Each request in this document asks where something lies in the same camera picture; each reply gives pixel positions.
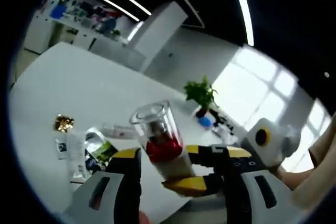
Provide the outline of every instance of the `potted plant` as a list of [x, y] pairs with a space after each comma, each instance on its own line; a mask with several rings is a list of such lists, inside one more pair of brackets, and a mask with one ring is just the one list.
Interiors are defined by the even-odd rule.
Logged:
[[210, 105], [214, 102], [214, 90], [209, 83], [206, 75], [203, 75], [202, 82], [188, 81], [184, 86], [187, 95], [186, 100], [194, 100], [201, 108], [196, 113], [197, 118], [202, 118], [209, 110]]
[[115, 41], [119, 41], [120, 35], [121, 35], [121, 33], [120, 33], [119, 30], [113, 30], [112, 39], [115, 40]]

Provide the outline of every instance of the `white table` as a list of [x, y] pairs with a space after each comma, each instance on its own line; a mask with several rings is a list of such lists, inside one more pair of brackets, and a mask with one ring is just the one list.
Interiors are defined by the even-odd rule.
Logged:
[[[20, 76], [10, 93], [9, 114], [14, 144], [25, 175], [51, 211], [71, 202], [65, 160], [58, 160], [53, 123], [58, 113], [73, 117], [75, 128], [87, 130], [104, 122], [128, 125], [141, 105], [169, 100], [184, 143], [219, 143], [183, 112], [184, 95], [138, 72], [61, 42], [38, 57]], [[118, 149], [139, 146], [137, 141], [114, 140]], [[208, 168], [195, 167], [197, 174]], [[142, 155], [140, 209], [159, 223], [180, 209], [188, 198], [162, 187], [162, 178]]]

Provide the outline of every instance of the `ceiling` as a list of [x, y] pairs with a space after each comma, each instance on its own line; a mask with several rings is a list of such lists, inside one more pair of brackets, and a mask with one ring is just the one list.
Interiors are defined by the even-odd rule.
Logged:
[[[128, 0], [110, 1], [140, 20], [148, 17]], [[135, 1], [150, 12], [161, 4], [176, 1], [188, 14], [184, 27], [238, 45], [247, 43], [239, 0]], [[247, 0], [247, 3], [254, 47], [292, 71], [299, 84], [333, 113], [336, 110], [336, 57], [332, 47], [336, 39], [336, 1]]]

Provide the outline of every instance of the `gold wrapper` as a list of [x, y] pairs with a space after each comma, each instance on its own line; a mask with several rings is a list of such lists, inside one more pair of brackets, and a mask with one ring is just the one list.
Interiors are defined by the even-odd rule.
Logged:
[[74, 119], [65, 115], [58, 114], [55, 119], [54, 130], [59, 132], [68, 132], [68, 129], [73, 128]]

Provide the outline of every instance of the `green plant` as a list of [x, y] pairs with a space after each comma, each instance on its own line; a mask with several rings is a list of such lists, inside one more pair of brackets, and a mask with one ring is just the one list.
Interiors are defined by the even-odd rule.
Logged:
[[113, 35], [115, 35], [115, 36], [120, 36], [121, 35], [121, 33], [120, 33], [120, 31], [119, 30], [113, 30]]
[[206, 75], [203, 75], [202, 82], [188, 81], [184, 86], [188, 100], [195, 100], [200, 106], [208, 109], [210, 104], [214, 102], [214, 90], [209, 83]]

